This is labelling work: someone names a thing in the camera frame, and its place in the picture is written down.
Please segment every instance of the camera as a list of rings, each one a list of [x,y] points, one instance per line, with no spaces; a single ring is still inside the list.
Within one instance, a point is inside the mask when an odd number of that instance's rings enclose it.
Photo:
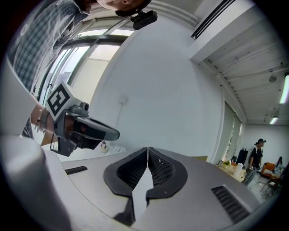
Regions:
[[[138,15],[131,18],[131,21],[133,22],[133,28],[135,30],[139,30],[158,19],[158,14],[156,11],[151,10],[147,13],[144,13],[143,11],[138,12]]]

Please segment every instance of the vent grille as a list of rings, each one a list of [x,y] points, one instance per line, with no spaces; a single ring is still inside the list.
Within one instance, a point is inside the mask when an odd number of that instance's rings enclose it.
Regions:
[[[148,167],[153,177],[154,187],[167,182],[174,174],[173,166],[150,150]]]
[[[80,166],[80,167],[76,167],[76,168],[70,168],[70,169],[66,169],[65,172],[67,175],[73,174],[73,173],[78,173],[81,171],[87,170],[87,167],[85,166]]]
[[[201,23],[201,25],[195,30],[191,37],[197,39],[208,28],[208,26],[211,25],[211,23],[234,1],[235,0],[223,0]]]
[[[132,189],[136,187],[146,169],[147,154],[141,154],[121,165],[117,175]]]
[[[212,188],[213,193],[234,223],[238,223],[249,215],[249,212],[224,186]]]

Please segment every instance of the ceiling light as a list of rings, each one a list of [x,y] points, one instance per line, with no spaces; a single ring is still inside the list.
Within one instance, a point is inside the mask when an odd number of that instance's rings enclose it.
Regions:
[[[283,92],[282,92],[282,96],[280,99],[280,104],[283,104],[286,102],[288,92],[289,92],[289,73],[286,73],[285,74],[285,82],[284,82],[284,86],[283,86]]]
[[[273,119],[271,120],[270,124],[273,125],[274,123],[276,123],[277,120],[278,120],[278,117],[274,116]]]

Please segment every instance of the floor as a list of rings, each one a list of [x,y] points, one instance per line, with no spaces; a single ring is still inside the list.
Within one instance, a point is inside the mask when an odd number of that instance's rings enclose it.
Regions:
[[[265,178],[257,173],[254,179],[248,185],[248,189],[252,191],[252,193],[257,197],[257,199],[263,203],[266,201],[266,196],[268,195],[270,189],[266,192],[267,186],[260,192],[263,188],[264,184],[269,180],[269,178]]]

